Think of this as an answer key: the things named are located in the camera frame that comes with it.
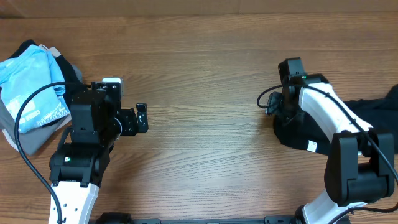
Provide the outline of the black t-shirt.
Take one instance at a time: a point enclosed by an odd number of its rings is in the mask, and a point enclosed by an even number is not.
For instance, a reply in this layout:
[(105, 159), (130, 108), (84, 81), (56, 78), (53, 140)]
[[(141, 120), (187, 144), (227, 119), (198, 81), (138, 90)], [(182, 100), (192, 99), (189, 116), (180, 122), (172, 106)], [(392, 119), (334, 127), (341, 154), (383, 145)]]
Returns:
[(373, 128), (386, 130), (394, 137), (397, 154), (397, 86), (393, 86), (381, 99), (342, 102), (329, 84), (314, 84), (320, 93), (308, 88), (299, 94), (299, 108), (304, 110), (303, 120), (283, 121), (275, 117), (274, 133), (281, 144), (299, 150), (329, 155), (335, 133), (359, 129), (348, 119), (338, 105), (355, 119), (364, 131)]

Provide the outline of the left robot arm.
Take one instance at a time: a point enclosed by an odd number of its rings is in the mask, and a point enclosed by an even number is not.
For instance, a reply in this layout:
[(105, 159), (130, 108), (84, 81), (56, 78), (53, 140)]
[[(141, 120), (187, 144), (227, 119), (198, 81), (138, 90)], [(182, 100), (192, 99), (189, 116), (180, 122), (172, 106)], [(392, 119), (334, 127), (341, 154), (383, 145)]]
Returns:
[(146, 103), (123, 109), (122, 95), (122, 80), (105, 78), (72, 96), (72, 125), (49, 162), (49, 223), (88, 223), (115, 141), (149, 129)]

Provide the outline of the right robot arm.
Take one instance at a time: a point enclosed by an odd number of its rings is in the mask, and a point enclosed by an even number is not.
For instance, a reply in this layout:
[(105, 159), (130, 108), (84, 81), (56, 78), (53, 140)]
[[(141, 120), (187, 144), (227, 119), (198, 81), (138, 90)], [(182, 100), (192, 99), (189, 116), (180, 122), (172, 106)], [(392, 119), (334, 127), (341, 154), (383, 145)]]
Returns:
[(278, 66), (281, 84), (267, 90), (266, 115), (281, 144), (324, 154), (324, 191), (294, 215), (266, 223), (349, 223), (356, 211), (374, 211), (397, 185), (394, 136), (356, 115), (320, 73), (308, 74), (298, 57)]

